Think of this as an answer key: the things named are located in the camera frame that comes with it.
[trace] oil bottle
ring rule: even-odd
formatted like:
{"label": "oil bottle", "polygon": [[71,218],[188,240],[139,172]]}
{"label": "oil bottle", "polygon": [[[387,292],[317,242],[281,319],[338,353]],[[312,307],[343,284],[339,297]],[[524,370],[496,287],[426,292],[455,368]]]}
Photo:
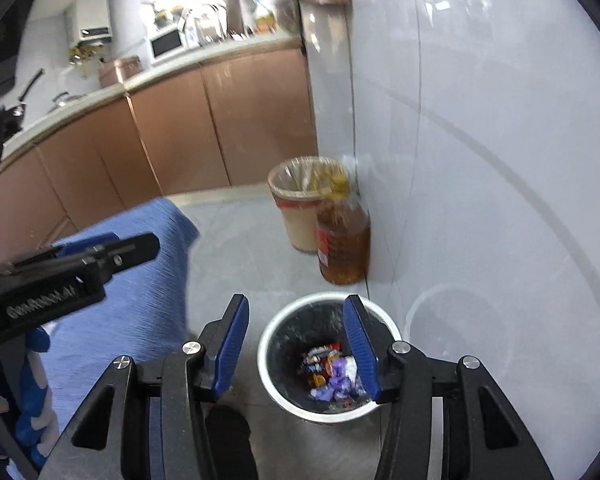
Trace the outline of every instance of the oil bottle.
{"label": "oil bottle", "polygon": [[371,224],[360,197],[351,193],[346,175],[331,177],[331,192],[316,211],[316,245],[320,272],[335,285],[365,277]]}

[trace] blue gripper pad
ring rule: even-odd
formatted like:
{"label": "blue gripper pad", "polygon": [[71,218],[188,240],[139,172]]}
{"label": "blue gripper pad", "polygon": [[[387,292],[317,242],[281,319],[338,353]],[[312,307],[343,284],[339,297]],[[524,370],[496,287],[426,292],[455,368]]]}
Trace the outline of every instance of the blue gripper pad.
{"label": "blue gripper pad", "polygon": [[358,375],[371,399],[376,400],[380,393],[378,358],[371,348],[371,342],[350,296],[344,300],[342,312],[347,339],[358,365]]}
{"label": "blue gripper pad", "polygon": [[216,373],[212,386],[216,399],[219,399],[231,384],[248,326],[249,300],[242,297],[242,301],[235,312],[234,319],[229,326],[229,330],[226,332],[226,337],[222,341],[218,357],[216,358]]}
{"label": "blue gripper pad", "polygon": [[85,249],[95,247],[96,245],[104,245],[110,242],[117,242],[120,240],[118,235],[115,233],[104,233],[84,240],[77,240],[75,242],[69,242],[60,251],[58,256],[69,256],[70,254],[79,254]]}

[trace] kitchen cabinet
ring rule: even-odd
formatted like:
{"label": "kitchen cabinet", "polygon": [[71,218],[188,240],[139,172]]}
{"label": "kitchen cabinet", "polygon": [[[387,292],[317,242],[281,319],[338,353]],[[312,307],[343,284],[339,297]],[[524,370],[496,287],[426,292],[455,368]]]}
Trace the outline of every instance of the kitchen cabinet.
{"label": "kitchen cabinet", "polygon": [[40,247],[46,247],[62,238],[67,238],[68,236],[75,235],[78,232],[73,222],[68,216],[65,216],[60,223],[54,228],[51,234],[48,236],[46,240],[44,240]]}
{"label": "kitchen cabinet", "polygon": [[93,139],[106,126],[94,126],[93,117],[80,118],[38,147],[51,183],[79,230],[126,209]]}
{"label": "kitchen cabinet", "polygon": [[317,155],[306,60],[299,48],[202,71],[232,186],[264,182],[280,162]]}
{"label": "kitchen cabinet", "polygon": [[132,94],[131,104],[165,194],[229,186],[199,69]]}
{"label": "kitchen cabinet", "polygon": [[0,262],[43,245],[65,217],[38,150],[30,150],[0,175]]}
{"label": "kitchen cabinet", "polygon": [[162,195],[126,98],[78,120],[126,208]]}

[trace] microwave oven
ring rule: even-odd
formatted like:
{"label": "microwave oven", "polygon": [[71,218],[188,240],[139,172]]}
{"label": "microwave oven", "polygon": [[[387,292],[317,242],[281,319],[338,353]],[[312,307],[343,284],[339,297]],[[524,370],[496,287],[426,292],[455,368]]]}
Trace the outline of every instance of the microwave oven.
{"label": "microwave oven", "polygon": [[187,37],[178,27],[178,23],[161,28],[149,38],[148,44],[152,65],[182,54],[189,47]]}

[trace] bottle label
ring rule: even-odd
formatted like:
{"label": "bottle label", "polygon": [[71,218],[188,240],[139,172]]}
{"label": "bottle label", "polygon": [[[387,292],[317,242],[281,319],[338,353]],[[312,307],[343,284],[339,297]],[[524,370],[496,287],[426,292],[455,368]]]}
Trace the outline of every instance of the bottle label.
{"label": "bottle label", "polygon": [[316,229],[318,259],[325,267],[329,265],[329,235],[322,229]]}

